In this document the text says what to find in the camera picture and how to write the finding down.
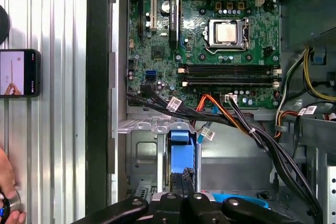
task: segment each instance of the cable label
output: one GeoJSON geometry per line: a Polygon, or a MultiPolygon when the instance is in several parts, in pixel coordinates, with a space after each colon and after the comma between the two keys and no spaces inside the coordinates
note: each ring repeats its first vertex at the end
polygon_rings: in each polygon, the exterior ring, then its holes
{"type": "Polygon", "coordinates": [[[329,120],[331,121],[331,120],[335,120],[335,119],[336,119],[336,114],[335,113],[331,113],[329,115],[329,120]]]}
{"type": "Polygon", "coordinates": [[[167,105],[167,109],[170,110],[171,112],[176,112],[180,105],[182,104],[182,101],[176,97],[173,97],[170,102],[167,105]]]}
{"type": "Polygon", "coordinates": [[[303,108],[302,110],[300,110],[300,112],[299,112],[298,115],[304,115],[304,113],[305,113],[306,110],[307,110],[306,108],[303,108]]]}
{"type": "Polygon", "coordinates": [[[317,106],[309,106],[305,111],[305,115],[314,115],[317,106]]]}
{"type": "Polygon", "coordinates": [[[212,141],[212,139],[214,139],[215,136],[215,132],[211,131],[209,128],[204,127],[201,135],[204,136],[205,138],[209,139],[210,141],[212,141]]]}

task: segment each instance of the ribbed metal surface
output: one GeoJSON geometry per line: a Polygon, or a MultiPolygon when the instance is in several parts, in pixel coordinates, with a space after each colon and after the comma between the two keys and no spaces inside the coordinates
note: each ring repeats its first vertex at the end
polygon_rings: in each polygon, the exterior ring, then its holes
{"type": "Polygon", "coordinates": [[[0,0],[11,18],[2,48],[42,55],[42,93],[0,100],[0,144],[9,151],[27,223],[85,215],[87,0],[0,0]]]}

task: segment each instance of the green circuit board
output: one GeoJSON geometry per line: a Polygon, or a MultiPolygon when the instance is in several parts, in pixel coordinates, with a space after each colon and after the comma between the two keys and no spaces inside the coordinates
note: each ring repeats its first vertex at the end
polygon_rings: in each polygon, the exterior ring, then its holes
{"type": "Polygon", "coordinates": [[[180,0],[179,41],[176,48],[170,43],[170,15],[163,12],[170,0],[156,0],[156,29],[146,27],[153,8],[152,0],[130,0],[128,91],[141,94],[146,83],[146,71],[155,71],[153,88],[164,99],[175,96],[186,105],[198,105],[203,93],[237,94],[242,108],[275,108],[277,87],[191,87],[182,86],[178,69],[183,64],[278,66],[280,47],[279,0],[265,0],[259,7],[256,0],[180,0]],[[244,20],[249,22],[249,47],[244,51],[218,51],[205,48],[204,30],[209,20],[244,20]]]}

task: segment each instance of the phone screen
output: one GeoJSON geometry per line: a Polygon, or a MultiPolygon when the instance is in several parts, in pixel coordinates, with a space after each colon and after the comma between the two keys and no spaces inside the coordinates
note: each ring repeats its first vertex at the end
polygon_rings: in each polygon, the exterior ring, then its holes
{"type": "Polygon", "coordinates": [[[0,51],[0,95],[35,95],[37,60],[34,50],[0,51]]]}

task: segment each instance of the motherboard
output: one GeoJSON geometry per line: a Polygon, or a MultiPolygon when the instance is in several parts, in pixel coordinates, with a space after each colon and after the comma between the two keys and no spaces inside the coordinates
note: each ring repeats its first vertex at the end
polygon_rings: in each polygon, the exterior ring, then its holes
{"type": "Polygon", "coordinates": [[[279,1],[129,0],[128,92],[150,84],[191,107],[207,93],[276,108],[279,1]]]}

